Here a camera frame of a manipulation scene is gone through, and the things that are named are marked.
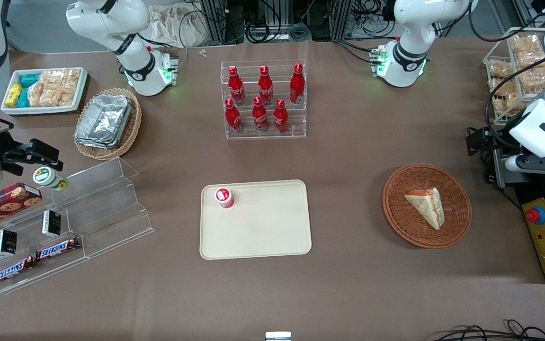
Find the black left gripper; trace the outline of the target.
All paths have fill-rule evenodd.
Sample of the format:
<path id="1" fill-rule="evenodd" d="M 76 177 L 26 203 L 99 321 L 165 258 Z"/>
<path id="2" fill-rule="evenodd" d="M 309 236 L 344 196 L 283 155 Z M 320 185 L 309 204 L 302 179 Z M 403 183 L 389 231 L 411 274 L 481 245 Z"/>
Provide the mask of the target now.
<path id="1" fill-rule="evenodd" d="M 493 142 L 494 147 L 490 152 L 490 158 L 493 162 L 514 155 L 528 153 L 528 151 L 509 134 L 511 127 L 493 127 L 493 129 L 496 132 L 496 135 L 504 142 L 501 142 L 495 135 L 491 134 L 488 127 L 482 127 L 480 129 L 475 129 L 473 127 L 466 128 L 466 148 L 469 157 L 488 149 Z"/>

